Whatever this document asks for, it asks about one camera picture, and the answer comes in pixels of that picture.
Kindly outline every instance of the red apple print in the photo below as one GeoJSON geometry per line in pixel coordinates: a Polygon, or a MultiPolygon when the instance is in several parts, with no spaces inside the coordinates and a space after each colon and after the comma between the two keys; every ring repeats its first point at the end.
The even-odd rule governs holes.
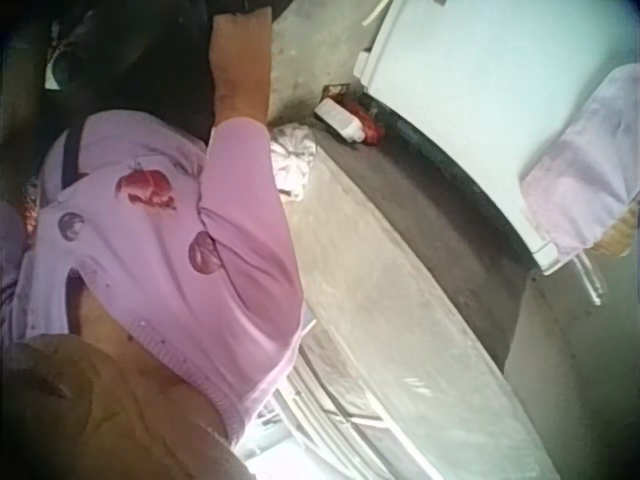
{"type": "Polygon", "coordinates": [[[202,275],[211,275],[222,267],[216,243],[207,232],[199,232],[189,245],[189,263],[202,275]]]}
{"type": "Polygon", "coordinates": [[[67,242],[73,242],[80,236],[80,231],[84,227],[84,217],[77,213],[65,213],[58,220],[58,230],[60,235],[67,242]]]}
{"type": "Polygon", "coordinates": [[[174,210],[173,188],[167,176],[160,170],[134,169],[121,177],[116,184],[116,193],[126,193],[134,205],[144,205],[160,210],[174,210]]]}

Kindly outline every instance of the brown fabric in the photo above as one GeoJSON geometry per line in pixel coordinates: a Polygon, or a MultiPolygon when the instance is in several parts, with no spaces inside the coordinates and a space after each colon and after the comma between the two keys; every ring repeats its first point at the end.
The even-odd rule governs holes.
{"type": "Polygon", "coordinates": [[[222,441],[77,337],[14,345],[2,367],[3,429],[49,479],[251,478],[222,441]]]}

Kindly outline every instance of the black strap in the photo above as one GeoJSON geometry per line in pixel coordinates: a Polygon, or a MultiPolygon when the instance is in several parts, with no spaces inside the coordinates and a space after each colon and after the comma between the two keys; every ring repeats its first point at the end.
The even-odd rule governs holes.
{"type": "Polygon", "coordinates": [[[74,122],[67,132],[62,153],[62,190],[76,183],[80,177],[80,141],[86,120],[74,122]]]}

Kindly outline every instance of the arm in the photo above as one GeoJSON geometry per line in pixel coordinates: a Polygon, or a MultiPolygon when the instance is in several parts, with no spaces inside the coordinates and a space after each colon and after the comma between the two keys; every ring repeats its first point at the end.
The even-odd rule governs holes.
{"type": "Polygon", "coordinates": [[[18,212],[0,200],[0,330],[3,342],[8,341],[6,321],[20,276],[26,234],[18,212]]]}
{"type": "Polygon", "coordinates": [[[216,126],[246,117],[267,123],[271,89],[271,9],[214,18],[209,63],[216,126]]]}
{"type": "Polygon", "coordinates": [[[201,215],[246,312],[285,340],[299,329],[302,289],[264,126],[271,12],[222,15],[213,30],[217,128],[201,175],[201,215]]]}

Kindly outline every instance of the white bottle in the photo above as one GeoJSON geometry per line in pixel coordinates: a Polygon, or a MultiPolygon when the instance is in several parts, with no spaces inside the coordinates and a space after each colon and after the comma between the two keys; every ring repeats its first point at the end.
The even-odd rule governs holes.
{"type": "Polygon", "coordinates": [[[362,142],[365,138],[362,122],[330,98],[315,109],[316,114],[331,125],[348,142],[362,142]]]}

